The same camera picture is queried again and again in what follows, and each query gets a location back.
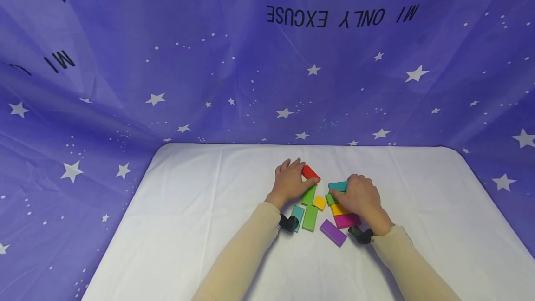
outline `wooden block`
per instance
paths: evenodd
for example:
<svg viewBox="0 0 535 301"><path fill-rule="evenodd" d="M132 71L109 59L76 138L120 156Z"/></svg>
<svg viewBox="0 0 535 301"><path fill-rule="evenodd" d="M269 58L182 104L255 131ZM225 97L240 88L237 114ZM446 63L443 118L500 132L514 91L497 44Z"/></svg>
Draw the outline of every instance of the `wooden block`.
<svg viewBox="0 0 535 301"><path fill-rule="evenodd" d="M352 226L360 225L360 217L357 214L344 214L334 216L334 222L336 226L340 228L349 228Z"/></svg>
<svg viewBox="0 0 535 301"><path fill-rule="evenodd" d="M314 196L316 195L317 187L317 185L314 185L311 188L307 189L306 192L304 192L303 199L301 200L302 205L312 206L314 204Z"/></svg>
<svg viewBox="0 0 535 301"><path fill-rule="evenodd" d="M323 211L326 204L327 200L325 200L323 196L317 196L316 199L314 199L314 206L318 207L318 209L321 211Z"/></svg>
<svg viewBox="0 0 535 301"><path fill-rule="evenodd" d="M330 194L327 194L325 196L325 199L327 199L327 204L330 206L330 205L334 205L336 203L339 203L337 199L334 198L334 196L330 195Z"/></svg>
<svg viewBox="0 0 535 301"><path fill-rule="evenodd" d="M304 211L303 229L308 231L314 231L316 226L316 217L318 216L318 207L307 206Z"/></svg>
<svg viewBox="0 0 535 301"><path fill-rule="evenodd" d="M300 223L303 220L303 214L304 214L304 208L299 206L294 206L292 209L292 215L295 216L298 219L298 225L295 227L295 232L297 233L299 231Z"/></svg>
<svg viewBox="0 0 535 301"><path fill-rule="evenodd" d="M345 192L347 189L347 181L337 183L330 183L327 185L330 190L337 190L338 192Z"/></svg>
<svg viewBox="0 0 535 301"><path fill-rule="evenodd" d="M323 222L320 227L320 230L328 238L330 238L330 240L333 241L334 244L338 245L338 248L340 248L347 239L347 235L342 233L342 231L338 230L338 228L335 227L334 224L332 224L332 222L329 220L325 220L325 222Z"/></svg>
<svg viewBox="0 0 535 301"><path fill-rule="evenodd" d="M306 179L317 178L320 182L321 178L310 168L310 166L305 165L303 171L301 172Z"/></svg>
<svg viewBox="0 0 535 301"><path fill-rule="evenodd" d="M333 211L333 215L344 215L344 214L351 214L347 209L344 208L344 206L340 204L331 205L331 210Z"/></svg>

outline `white star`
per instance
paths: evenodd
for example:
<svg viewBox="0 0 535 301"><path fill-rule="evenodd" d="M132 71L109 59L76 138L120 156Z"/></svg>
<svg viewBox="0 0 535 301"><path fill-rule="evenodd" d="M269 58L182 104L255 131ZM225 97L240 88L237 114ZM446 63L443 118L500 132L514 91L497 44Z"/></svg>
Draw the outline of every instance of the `white star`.
<svg viewBox="0 0 535 301"><path fill-rule="evenodd" d="M385 131L383 128L381 128L380 131L373 133L372 135L375 135L374 139L378 139L379 137L386 138L386 135L391 131Z"/></svg>
<svg viewBox="0 0 535 301"><path fill-rule="evenodd" d="M126 165L119 165L119 172L117 172L117 174L115 175L115 177L126 177L126 174L130 172L130 170L128 169L128 165L130 164L130 162L126 163Z"/></svg>
<svg viewBox="0 0 535 301"><path fill-rule="evenodd" d="M24 118L24 113L29 112L22 106L22 101L16 105L9 104L11 106L11 115L19 115L21 118Z"/></svg>
<svg viewBox="0 0 535 301"><path fill-rule="evenodd" d="M288 108L286 108L284 111L276 111L279 115L277 118L288 118L288 115L293 114L294 112L289 111Z"/></svg>
<svg viewBox="0 0 535 301"><path fill-rule="evenodd" d="M529 135L524 129L520 131L520 135L511 136L520 143L520 148L524 148L529 145L535 147L534 139L535 135Z"/></svg>
<svg viewBox="0 0 535 301"><path fill-rule="evenodd" d="M179 126L178 129L176 129L175 132L179 131L179 132L185 132L185 131L190 131L191 129L188 128L189 124L187 125L183 125L183 126Z"/></svg>
<svg viewBox="0 0 535 301"><path fill-rule="evenodd" d="M306 132L302 132L302 133L300 133L300 134L296 134L296 136L297 136L297 137L296 137L295 139L299 139L299 138L300 138L300 139L306 139L307 136L310 136L310 135L308 135Z"/></svg>
<svg viewBox="0 0 535 301"><path fill-rule="evenodd" d="M80 164L80 161L77 161L73 165L63 163L63 166L65 167L65 173L61 176L60 179L69 178L74 183L74 181L76 180L76 176L78 174L84 173L84 171L78 168L79 164Z"/></svg>
<svg viewBox="0 0 535 301"><path fill-rule="evenodd" d="M10 247L10 244L4 245L0 243L0 255L5 255L7 248Z"/></svg>
<svg viewBox="0 0 535 301"><path fill-rule="evenodd" d="M516 180L513 180L513 179L508 179L507 178L507 174L504 174L502 177L500 178L496 178L496 179L492 179L493 182L496 183L496 186L497 186L497 190L499 191L500 189L505 189L507 191L511 191L511 189L509 188L509 185L516 182Z"/></svg>
<svg viewBox="0 0 535 301"><path fill-rule="evenodd" d="M407 71L407 74L409 75L409 78L407 78L407 80L405 80L405 82L407 83L409 80L416 80L417 82L419 82L420 81L420 77L422 77L423 75L425 75L426 73L429 72L429 71L423 71L422 68L423 68L423 65L420 65L418 67L418 69L416 69L414 71Z"/></svg>
<svg viewBox="0 0 535 301"><path fill-rule="evenodd" d="M321 68L317 68L316 64L314 64L310 69L307 69L308 70L308 75L318 75L318 70L321 69Z"/></svg>
<svg viewBox="0 0 535 301"><path fill-rule="evenodd" d="M164 97L164 94L165 93L162 93L162 94L158 94L158 96L156 96L155 94L150 94L150 99L145 101L145 104L152 104L152 106L154 106L155 104L158 104L160 101L165 101L165 99L163 98Z"/></svg>

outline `teal block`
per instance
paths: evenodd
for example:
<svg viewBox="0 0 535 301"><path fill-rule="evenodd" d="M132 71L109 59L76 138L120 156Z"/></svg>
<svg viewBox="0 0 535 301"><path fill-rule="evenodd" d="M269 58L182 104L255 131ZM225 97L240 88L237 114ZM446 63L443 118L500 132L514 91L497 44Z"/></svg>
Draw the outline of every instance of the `teal block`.
<svg viewBox="0 0 535 301"><path fill-rule="evenodd" d="M295 232L299 232L300 223L303 220L304 208L299 206L294 206L292 209L292 216L295 216L298 219L298 226L295 227Z"/></svg>
<svg viewBox="0 0 535 301"><path fill-rule="evenodd" d="M337 190L338 192L345 192L347 189L347 181L341 181L338 183L330 183L327 186L331 190Z"/></svg>

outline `finger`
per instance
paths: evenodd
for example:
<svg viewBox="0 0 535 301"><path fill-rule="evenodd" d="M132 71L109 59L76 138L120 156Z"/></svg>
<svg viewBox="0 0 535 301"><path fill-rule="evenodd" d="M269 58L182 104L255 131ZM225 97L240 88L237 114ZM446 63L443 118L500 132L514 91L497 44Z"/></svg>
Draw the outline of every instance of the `finger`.
<svg viewBox="0 0 535 301"><path fill-rule="evenodd" d="M350 181L351 179L358 179L359 178L359 175L356 174L356 173L353 173L352 175L350 175L348 178L347 178L347 181Z"/></svg>
<svg viewBox="0 0 535 301"><path fill-rule="evenodd" d="M312 186L316 185L318 183L318 178L310 178L306 181L303 181L303 184L306 186L307 189L311 188Z"/></svg>
<svg viewBox="0 0 535 301"><path fill-rule="evenodd" d="M296 165L299 164L299 163L300 163L300 158L294 160L294 161L290 164L290 166L293 167L293 166L296 166Z"/></svg>
<svg viewBox="0 0 535 301"><path fill-rule="evenodd" d="M344 202L346 202L346 195L345 193L342 193L340 191L337 191L337 190L329 190L329 193L331 193L331 195L338 200L338 202L344 206Z"/></svg>
<svg viewBox="0 0 535 301"><path fill-rule="evenodd" d="M282 162L282 170L284 170L286 167L288 167L288 165L290 164L290 159L288 158L287 160L285 160L284 162Z"/></svg>

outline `purple fabric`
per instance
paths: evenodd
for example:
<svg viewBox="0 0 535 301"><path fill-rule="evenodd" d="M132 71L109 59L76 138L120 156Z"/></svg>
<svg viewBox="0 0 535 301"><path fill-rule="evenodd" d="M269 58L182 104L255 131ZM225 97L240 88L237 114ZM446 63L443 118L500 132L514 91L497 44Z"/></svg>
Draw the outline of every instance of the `purple fabric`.
<svg viewBox="0 0 535 301"><path fill-rule="evenodd" d="M1 300L79 300L165 142L447 146L535 255L535 0L0 1Z"/></svg>
<svg viewBox="0 0 535 301"><path fill-rule="evenodd" d="M323 224L321 224L320 230L339 248L346 241L347 236L329 220L325 220Z"/></svg>

